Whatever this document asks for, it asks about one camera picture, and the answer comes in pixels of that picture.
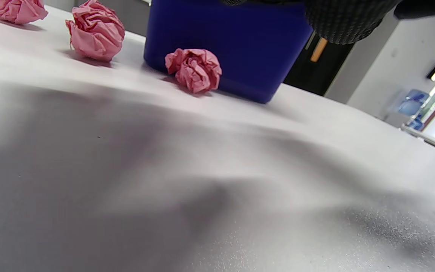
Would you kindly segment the person's right hand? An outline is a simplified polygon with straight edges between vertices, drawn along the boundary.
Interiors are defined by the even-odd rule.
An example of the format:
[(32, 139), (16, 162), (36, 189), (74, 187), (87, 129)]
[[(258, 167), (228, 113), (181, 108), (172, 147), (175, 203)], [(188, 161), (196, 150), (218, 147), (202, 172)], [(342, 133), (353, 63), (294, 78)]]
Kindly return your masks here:
[(435, 0), (402, 0), (393, 13), (399, 20), (435, 17)]

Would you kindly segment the person's left hand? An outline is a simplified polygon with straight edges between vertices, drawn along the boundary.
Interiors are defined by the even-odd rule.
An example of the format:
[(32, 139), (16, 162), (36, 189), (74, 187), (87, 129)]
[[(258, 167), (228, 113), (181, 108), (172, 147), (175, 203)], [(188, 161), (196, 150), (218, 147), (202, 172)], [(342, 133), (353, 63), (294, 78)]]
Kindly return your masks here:
[(269, 6), (304, 6), (312, 29), (337, 45), (348, 45), (367, 38), (395, 8), (399, 0), (253, 0)]

